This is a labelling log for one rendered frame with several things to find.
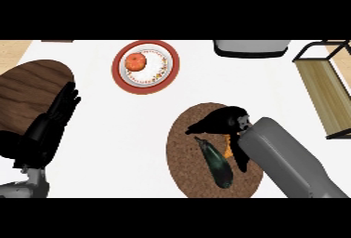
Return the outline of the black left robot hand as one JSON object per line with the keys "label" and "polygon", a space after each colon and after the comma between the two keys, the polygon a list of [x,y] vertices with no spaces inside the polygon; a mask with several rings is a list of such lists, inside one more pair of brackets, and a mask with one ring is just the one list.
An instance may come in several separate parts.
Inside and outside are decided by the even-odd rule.
{"label": "black left robot hand", "polygon": [[75,83],[67,82],[48,110],[36,116],[24,134],[0,130],[0,155],[13,160],[14,168],[45,168],[79,101]]}

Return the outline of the dark brown wooden cutting board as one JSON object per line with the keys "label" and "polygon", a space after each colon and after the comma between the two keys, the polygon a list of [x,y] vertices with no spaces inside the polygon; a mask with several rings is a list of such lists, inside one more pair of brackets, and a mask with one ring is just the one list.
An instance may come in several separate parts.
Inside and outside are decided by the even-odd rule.
{"label": "dark brown wooden cutting board", "polygon": [[69,67],[52,59],[29,61],[0,74],[0,130],[23,134],[36,115],[73,81]]}

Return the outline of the black framed wooden tiered shelf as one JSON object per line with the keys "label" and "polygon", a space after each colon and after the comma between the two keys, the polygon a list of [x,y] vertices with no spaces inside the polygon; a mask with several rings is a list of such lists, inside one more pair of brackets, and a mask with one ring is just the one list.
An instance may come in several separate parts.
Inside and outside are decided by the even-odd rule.
{"label": "black framed wooden tiered shelf", "polygon": [[[312,46],[336,46],[336,48],[324,58],[303,58],[302,54]],[[351,94],[330,63],[342,49],[351,55],[347,40],[321,40],[306,44],[291,59],[321,120],[327,139],[351,139]]]}

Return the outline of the white and black appliance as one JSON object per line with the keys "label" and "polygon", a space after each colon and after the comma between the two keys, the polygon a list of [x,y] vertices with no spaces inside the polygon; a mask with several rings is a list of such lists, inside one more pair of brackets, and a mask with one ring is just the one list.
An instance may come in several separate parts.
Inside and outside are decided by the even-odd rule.
{"label": "white and black appliance", "polygon": [[284,54],[288,43],[288,40],[215,40],[213,51],[228,58],[277,58]]}

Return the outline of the red rimmed white plate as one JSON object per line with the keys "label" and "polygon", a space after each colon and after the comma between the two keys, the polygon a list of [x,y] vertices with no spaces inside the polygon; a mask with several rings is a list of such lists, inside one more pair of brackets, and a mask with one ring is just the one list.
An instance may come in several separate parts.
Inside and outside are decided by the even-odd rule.
{"label": "red rimmed white plate", "polygon": [[[132,71],[126,58],[137,54],[145,59],[144,68]],[[173,47],[160,40],[138,40],[117,52],[111,66],[111,78],[128,93],[137,95],[160,91],[175,79],[179,70],[179,57]]]}

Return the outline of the dark green eggplant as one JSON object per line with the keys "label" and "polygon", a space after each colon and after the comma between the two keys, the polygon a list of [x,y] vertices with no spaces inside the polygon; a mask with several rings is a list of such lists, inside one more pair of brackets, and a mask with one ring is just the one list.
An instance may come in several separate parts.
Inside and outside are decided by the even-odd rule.
{"label": "dark green eggplant", "polygon": [[201,150],[213,182],[221,189],[226,189],[232,183],[232,172],[229,164],[225,161],[224,156],[215,149],[213,145],[207,142],[207,140],[200,138],[194,138],[194,140]]}

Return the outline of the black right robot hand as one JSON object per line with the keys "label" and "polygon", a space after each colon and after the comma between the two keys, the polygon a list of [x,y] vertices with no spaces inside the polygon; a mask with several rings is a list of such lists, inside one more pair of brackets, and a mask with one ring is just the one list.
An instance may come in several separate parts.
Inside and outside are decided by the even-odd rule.
{"label": "black right robot hand", "polygon": [[212,111],[206,117],[187,127],[185,134],[221,134],[228,135],[228,146],[237,167],[246,172],[249,157],[238,146],[240,132],[250,127],[249,115],[243,108],[226,106]]}

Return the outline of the brown oval cork placemat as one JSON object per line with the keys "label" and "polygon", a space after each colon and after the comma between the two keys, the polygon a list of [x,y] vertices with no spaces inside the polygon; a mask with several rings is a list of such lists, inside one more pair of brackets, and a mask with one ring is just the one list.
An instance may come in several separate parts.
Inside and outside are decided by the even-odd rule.
{"label": "brown oval cork placemat", "polygon": [[226,157],[232,171],[232,184],[226,189],[216,186],[198,143],[193,135],[187,135],[187,127],[204,116],[222,108],[219,103],[200,103],[191,106],[178,116],[167,131],[165,155],[170,177],[178,189],[190,198],[247,198],[257,190],[263,171],[252,160],[243,173],[232,157]]}

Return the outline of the orange tomato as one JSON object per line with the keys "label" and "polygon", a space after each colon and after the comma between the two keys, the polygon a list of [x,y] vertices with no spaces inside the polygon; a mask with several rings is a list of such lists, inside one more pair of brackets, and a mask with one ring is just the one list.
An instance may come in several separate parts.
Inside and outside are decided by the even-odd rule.
{"label": "orange tomato", "polygon": [[125,58],[125,67],[129,71],[138,72],[145,67],[145,56],[141,53],[132,53]]}

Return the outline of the orange carrot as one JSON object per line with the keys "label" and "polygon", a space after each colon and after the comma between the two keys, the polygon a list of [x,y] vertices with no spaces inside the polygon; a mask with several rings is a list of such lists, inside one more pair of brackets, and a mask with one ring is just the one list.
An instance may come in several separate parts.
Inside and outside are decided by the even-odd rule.
{"label": "orange carrot", "polygon": [[224,149],[224,158],[232,157],[232,152],[229,149],[229,135],[224,135],[224,143],[225,143],[225,149]]}

